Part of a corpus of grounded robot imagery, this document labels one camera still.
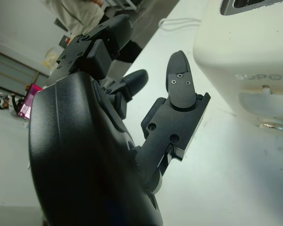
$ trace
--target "white machine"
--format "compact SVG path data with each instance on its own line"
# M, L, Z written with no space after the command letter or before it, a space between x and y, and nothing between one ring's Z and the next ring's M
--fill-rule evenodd
M283 134L283 0L211 0L194 58L238 116Z

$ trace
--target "white lab coat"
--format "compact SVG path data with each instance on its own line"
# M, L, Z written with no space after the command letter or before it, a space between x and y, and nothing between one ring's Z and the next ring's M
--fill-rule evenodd
M100 6L92 1L83 0L39 0L73 34L86 34L104 16Z

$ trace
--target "white tabletop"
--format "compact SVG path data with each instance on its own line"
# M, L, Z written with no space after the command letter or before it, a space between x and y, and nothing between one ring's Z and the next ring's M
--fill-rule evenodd
M168 18L202 18L208 0L180 0ZM125 124L142 145L140 123L159 97L167 97L170 56L183 50L197 93L212 99L186 156L173 160L156 195L164 226L283 226L283 137L239 119L195 64L197 26L159 29L127 74L146 69L149 82L128 104Z

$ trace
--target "robotic hand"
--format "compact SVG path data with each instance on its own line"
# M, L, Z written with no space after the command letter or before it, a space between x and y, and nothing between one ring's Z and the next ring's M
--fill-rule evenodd
M163 224L154 194L171 159L183 159L210 96L195 93L187 58L174 53L168 98L150 109L141 123L146 141L135 147L122 119L146 71L100 85L131 34L128 16L117 16L75 37L34 98L31 170L51 226Z

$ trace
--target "gray floor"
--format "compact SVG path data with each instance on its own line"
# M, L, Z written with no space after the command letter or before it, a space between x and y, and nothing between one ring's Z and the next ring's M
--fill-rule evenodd
M169 15L179 0L144 0L138 13L133 11L122 12L128 14L133 21L134 32L132 40L144 48L158 29L158 22ZM108 77L114 80L123 77L131 64L114 61L108 72Z

